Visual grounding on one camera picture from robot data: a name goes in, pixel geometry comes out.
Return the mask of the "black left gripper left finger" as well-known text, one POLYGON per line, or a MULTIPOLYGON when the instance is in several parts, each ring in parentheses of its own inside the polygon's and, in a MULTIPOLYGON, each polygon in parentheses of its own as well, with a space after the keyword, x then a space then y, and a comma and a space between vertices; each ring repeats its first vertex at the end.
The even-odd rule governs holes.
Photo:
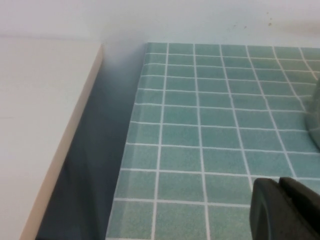
POLYGON ((283 178, 257 178, 253 183, 249 223, 253 240, 284 239, 283 178))

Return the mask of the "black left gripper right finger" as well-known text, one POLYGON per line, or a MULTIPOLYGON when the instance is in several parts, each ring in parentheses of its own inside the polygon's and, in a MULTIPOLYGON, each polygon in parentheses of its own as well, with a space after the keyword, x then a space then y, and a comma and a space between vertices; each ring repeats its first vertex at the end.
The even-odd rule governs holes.
POLYGON ((280 188, 290 199, 301 223, 316 240, 320 239, 320 195, 290 177, 281 177, 280 188))

